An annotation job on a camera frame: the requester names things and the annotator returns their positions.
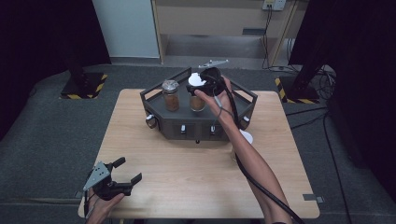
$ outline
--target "forearm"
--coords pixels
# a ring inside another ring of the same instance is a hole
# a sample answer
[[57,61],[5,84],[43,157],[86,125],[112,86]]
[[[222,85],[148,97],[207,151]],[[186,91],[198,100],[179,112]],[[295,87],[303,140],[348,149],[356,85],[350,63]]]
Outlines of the forearm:
[[[271,170],[259,152],[239,132],[239,129],[235,124],[233,124],[231,116],[221,116],[219,121],[224,131],[229,136],[235,153],[247,172],[264,188],[273,193],[279,200],[285,204],[288,204],[282,188],[280,187],[279,182],[274,175],[274,172]],[[260,204],[267,223],[273,223],[277,221],[291,223],[290,216],[285,211],[283,211],[279,205],[274,203],[251,183],[249,183],[249,185]]]

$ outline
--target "jar lid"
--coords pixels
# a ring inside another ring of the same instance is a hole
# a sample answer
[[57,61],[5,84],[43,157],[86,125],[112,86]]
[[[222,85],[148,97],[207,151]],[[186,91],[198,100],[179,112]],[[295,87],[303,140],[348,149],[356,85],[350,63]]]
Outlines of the jar lid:
[[174,80],[165,80],[163,82],[163,92],[174,93],[177,91],[178,83]]
[[189,83],[192,86],[203,86],[206,81],[202,81],[198,73],[192,73],[189,77]]

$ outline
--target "power strip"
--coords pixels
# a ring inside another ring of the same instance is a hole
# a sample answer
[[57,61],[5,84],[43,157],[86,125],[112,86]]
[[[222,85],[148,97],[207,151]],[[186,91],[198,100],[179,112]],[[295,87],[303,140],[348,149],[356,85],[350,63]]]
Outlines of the power strip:
[[270,8],[273,11],[281,11],[285,7],[286,0],[264,0],[262,4],[263,10],[269,10]]

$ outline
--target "hand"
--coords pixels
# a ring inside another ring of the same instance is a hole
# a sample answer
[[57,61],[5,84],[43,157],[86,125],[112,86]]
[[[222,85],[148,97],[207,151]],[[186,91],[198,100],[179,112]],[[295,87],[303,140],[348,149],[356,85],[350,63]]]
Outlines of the hand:
[[109,201],[102,200],[99,196],[94,195],[90,198],[90,209],[94,206],[89,218],[86,223],[90,224],[98,224],[103,223],[105,219],[108,217],[108,214],[111,212],[113,207],[118,204],[125,195],[123,193],[118,194],[116,197],[112,198]]
[[[227,77],[224,77],[224,82],[227,86],[227,89],[231,92],[231,82]],[[206,102],[206,104],[210,107],[210,110],[212,111],[212,113],[217,117],[218,115],[221,115],[219,117],[220,121],[223,121],[225,119],[231,118],[232,117],[232,108],[231,108],[231,103],[230,103],[230,99],[228,98],[227,92],[223,91],[221,94],[219,94],[217,97],[221,103],[221,108],[219,107],[218,103],[216,102],[214,97],[208,96],[206,95],[204,92],[199,91],[199,90],[195,90],[195,95],[197,95],[199,98],[201,98],[202,100],[204,100]],[[226,110],[229,113],[223,113],[224,111],[221,112],[221,109]]]

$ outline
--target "white wall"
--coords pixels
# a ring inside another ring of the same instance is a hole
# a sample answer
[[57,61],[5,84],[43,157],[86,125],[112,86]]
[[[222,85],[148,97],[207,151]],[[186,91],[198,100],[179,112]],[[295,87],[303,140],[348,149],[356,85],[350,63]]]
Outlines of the white wall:
[[110,57],[160,58],[150,0],[93,0]]

